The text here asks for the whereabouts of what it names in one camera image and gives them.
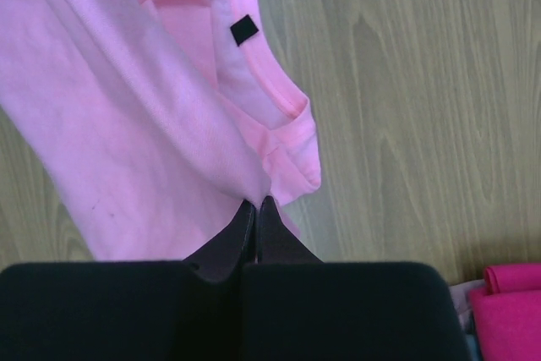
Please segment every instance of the wood grain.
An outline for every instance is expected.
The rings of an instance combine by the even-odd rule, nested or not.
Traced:
[[[317,255],[541,260],[541,0],[260,2],[319,125],[323,186],[287,208]],[[90,258],[2,114],[0,176],[0,267]]]

